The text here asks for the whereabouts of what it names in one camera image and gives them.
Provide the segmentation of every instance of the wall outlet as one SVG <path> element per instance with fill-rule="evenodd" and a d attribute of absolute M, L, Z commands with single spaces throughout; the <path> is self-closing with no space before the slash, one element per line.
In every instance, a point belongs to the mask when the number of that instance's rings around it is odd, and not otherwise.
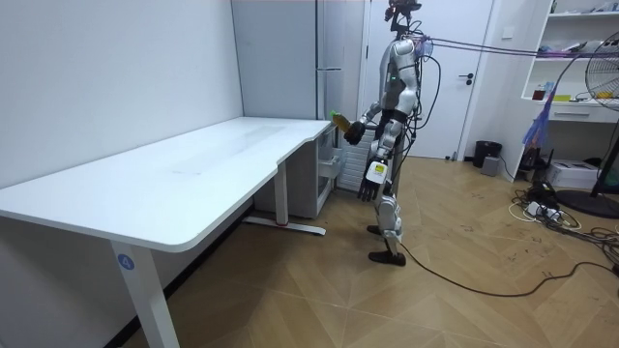
<path fill-rule="evenodd" d="M 515 27 L 505 27 L 503 28 L 503 36 L 502 40 L 510 40 L 514 38 L 514 33 L 516 32 Z"/>

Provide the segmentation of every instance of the desk leg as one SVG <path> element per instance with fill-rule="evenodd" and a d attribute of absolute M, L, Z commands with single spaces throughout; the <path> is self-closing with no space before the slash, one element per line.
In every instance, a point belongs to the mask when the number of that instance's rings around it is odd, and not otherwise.
<path fill-rule="evenodd" d="M 292 229 L 301 232 L 309 232 L 324 236 L 327 231 L 324 228 L 308 226 L 299 223 L 288 222 L 288 188 L 286 184 L 286 162 L 278 165 L 278 172 L 274 178 L 275 183 L 275 215 L 276 220 L 262 217 L 245 217 L 244 222 L 255 223 L 265 226 L 273 226 L 285 229 Z"/>
<path fill-rule="evenodd" d="M 111 242 L 150 348 L 179 348 L 151 250 Z"/>

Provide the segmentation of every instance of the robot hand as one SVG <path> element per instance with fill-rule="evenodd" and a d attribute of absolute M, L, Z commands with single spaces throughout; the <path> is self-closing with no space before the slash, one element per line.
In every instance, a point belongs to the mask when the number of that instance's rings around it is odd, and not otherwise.
<path fill-rule="evenodd" d="M 356 121 L 350 126 L 350 128 L 344 134 L 344 139 L 348 141 L 350 145 L 357 145 L 361 141 L 361 138 L 366 132 L 366 125 L 362 122 Z"/>
<path fill-rule="evenodd" d="M 380 186 L 387 179 L 387 169 L 387 161 L 385 159 L 375 157 L 368 161 L 357 198 L 361 198 L 364 202 L 376 199 Z"/>

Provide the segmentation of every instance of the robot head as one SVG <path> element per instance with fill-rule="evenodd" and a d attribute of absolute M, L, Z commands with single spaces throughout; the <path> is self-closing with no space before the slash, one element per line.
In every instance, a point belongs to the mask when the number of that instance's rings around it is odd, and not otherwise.
<path fill-rule="evenodd" d="M 392 17 L 398 20 L 398 15 L 410 19 L 410 13 L 421 8 L 422 4 L 417 3 L 417 0 L 389 0 L 389 8 L 385 11 L 385 21 L 389 21 Z"/>

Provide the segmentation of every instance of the white box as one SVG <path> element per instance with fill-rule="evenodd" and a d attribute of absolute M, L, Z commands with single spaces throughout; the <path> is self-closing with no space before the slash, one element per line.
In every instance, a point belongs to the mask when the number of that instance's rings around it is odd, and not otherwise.
<path fill-rule="evenodd" d="M 554 187 L 592 189 L 598 180 L 598 168 L 582 160 L 553 159 L 546 177 Z"/>

